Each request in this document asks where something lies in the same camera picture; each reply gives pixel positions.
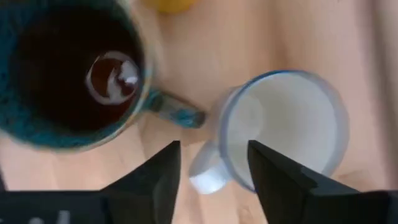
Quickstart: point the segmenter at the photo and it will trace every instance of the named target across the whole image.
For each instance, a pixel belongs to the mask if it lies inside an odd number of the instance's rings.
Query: black object
[[[269,224],[398,223],[398,192],[360,193],[257,141],[248,160]]]
[[[99,191],[0,192],[0,222],[168,224],[180,180],[180,142]]]

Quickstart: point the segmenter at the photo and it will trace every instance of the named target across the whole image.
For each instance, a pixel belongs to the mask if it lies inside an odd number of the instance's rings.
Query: wooden surface
[[[318,73],[340,93],[350,116],[350,142],[333,178],[359,190],[388,189],[383,119],[367,1],[199,0],[188,11],[147,18],[158,60],[157,84],[209,110],[231,86],[264,72]],[[133,11],[150,13],[139,2]],[[115,140],[78,154],[32,150],[0,139],[0,165],[10,189],[100,189],[174,139],[182,141],[176,224],[266,223],[256,195],[230,182],[211,195],[189,183],[189,165],[208,137],[146,113]]]

